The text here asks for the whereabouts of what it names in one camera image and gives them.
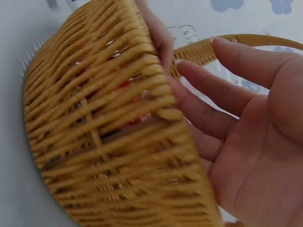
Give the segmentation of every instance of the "white surface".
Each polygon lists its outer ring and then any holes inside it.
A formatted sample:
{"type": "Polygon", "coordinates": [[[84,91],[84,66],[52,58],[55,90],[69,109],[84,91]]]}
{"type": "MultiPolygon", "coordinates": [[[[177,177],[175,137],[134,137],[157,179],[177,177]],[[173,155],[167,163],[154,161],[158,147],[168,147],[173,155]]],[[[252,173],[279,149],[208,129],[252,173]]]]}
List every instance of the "white surface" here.
{"type": "MultiPolygon", "coordinates": [[[[35,167],[23,126],[22,91],[24,74],[35,51],[57,31],[72,10],[86,1],[1,0],[1,226],[77,226],[50,196],[35,167]]],[[[175,26],[170,28],[170,31],[176,37],[178,43],[176,48],[188,42],[230,33],[270,33],[303,42],[303,29],[299,23],[302,20],[301,0],[294,0],[291,13],[286,11],[288,14],[275,14],[270,0],[244,0],[243,6],[239,9],[227,9],[224,12],[215,11],[210,4],[212,1],[150,0],[150,5],[167,27],[175,26]],[[195,29],[188,30],[190,26],[178,28],[183,25],[191,25],[195,29]]],[[[208,65],[207,68],[230,81],[237,80],[217,62],[208,65]]],[[[209,102],[206,97],[197,94],[209,102]]],[[[231,218],[226,214],[224,216],[227,219],[231,218]]]]}
{"type": "Polygon", "coordinates": [[[0,220],[3,227],[75,227],[45,188],[24,130],[24,73],[34,52],[71,13],[62,1],[1,0],[0,220]]]}

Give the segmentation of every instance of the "woven basket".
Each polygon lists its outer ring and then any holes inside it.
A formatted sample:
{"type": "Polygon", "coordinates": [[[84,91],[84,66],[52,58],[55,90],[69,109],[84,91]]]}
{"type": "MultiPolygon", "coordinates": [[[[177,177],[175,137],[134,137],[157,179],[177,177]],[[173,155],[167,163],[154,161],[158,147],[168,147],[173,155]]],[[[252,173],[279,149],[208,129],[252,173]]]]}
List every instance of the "woven basket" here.
{"type": "MultiPolygon", "coordinates": [[[[215,59],[208,41],[180,57],[215,59]]],[[[175,104],[133,0],[92,0],[40,49],[25,84],[27,136],[50,193],[80,226],[224,226],[175,104]]]]}

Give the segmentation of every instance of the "woven strand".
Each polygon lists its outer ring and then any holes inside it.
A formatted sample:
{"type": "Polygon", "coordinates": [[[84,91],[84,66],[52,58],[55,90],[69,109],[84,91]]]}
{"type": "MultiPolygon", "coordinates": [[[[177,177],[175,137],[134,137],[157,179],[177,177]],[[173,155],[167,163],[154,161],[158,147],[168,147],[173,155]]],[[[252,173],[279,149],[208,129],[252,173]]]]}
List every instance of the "woven strand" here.
{"type": "MultiPolygon", "coordinates": [[[[303,49],[271,36],[222,37],[303,49]]],[[[215,55],[203,40],[174,58],[203,66],[215,55]]],[[[24,118],[33,157],[82,227],[224,226],[164,74],[133,0],[83,5],[29,66],[24,118]]],[[[180,77],[175,65],[170,75],[180,77]]]]}
{"type": "MultiPolygon", "coordinates": [[[[277,46],[287,46],[298,50],[303,50],[303,44],[301,43],[297,43],[292,40],[283,39],[280,37],[275,37],[270,35],[238,34],[238,35],[222,35],[220,37],[229,40],[231,42],[237,42],[252,47],[277,45],[277,46]]],[[[210,39],[205,39],[175,50],[174,60],[179,58],[193,61],[201,66],[204,66],[217,59],[217,57],[214,54],[210,39]]],[[[170,68],[169,74],[176,79],[181,77],[181,75],[177,71],[174,62],[170,68]]]]}

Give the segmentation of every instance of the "wicker basket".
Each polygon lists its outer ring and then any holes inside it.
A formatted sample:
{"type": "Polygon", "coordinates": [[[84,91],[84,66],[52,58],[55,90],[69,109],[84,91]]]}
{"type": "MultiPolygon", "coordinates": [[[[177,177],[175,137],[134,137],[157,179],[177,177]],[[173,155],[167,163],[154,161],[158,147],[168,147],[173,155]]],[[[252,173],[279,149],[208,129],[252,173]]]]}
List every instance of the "wicker basket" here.
{"type": "MultiPolygon", "coordinates": [[[[203,65],[214,54],[202,41],[175,57],[203,65]]],[[[26,131],[50,193],[80,226],[224,225],[175,103],[133,0],[92,0],[37,53],[26,131]]]]}

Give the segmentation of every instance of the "fingernail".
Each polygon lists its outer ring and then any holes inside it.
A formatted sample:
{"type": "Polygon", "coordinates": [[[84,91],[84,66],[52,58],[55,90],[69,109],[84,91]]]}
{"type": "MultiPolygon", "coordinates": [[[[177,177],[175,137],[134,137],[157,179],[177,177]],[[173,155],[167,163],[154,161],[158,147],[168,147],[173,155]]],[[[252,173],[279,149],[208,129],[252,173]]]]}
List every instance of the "fingernail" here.
{"type": "Polygon", "coordinates": [[[216,38],[215,36],[214,36],[214,37],[210,37],[210,38],[209,38],[210,42],[212,43],[212,42],[214,41],[215,38],[216,38]]]}
{"type": "Polygon", "coordinates": [[[221,37],[210,37],[210,42],[212,43],[214,41],[214,39],[216,39],[217,41],[221,41],[221,42],[228,42],[227,39],[221,38],[221,37]]]}
{"type": "Polygon", "coordinates": [[[184,61],[183,59],[177,59],[177,60],[175,60],[175,65],[179,65],[182,61],[184,61]]]}

